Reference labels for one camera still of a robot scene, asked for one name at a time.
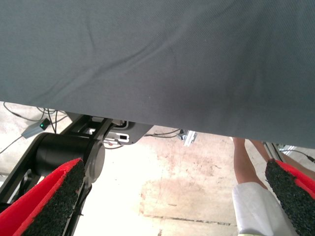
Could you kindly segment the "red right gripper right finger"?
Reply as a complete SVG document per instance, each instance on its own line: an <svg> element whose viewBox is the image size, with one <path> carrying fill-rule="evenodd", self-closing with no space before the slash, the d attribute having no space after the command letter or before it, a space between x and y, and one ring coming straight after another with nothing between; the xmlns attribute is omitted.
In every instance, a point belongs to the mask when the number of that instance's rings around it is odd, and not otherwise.
<svg viewBox="0 0 315 236"><path fill-rule="evenodd" d="M265 176L299 236L315 234L315 181L279 160L267 162Z"/></svg>

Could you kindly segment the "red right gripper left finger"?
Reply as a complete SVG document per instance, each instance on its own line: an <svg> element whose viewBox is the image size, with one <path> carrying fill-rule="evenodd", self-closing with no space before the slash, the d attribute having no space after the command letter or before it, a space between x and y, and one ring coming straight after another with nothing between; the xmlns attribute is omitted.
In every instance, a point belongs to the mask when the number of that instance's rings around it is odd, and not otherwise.
<svg viewBox="0 0 315 236"><path fill-rule="evenodd" d="M2 236L61 236L85 177L84 162L68 161L0 214Z"/></svg>

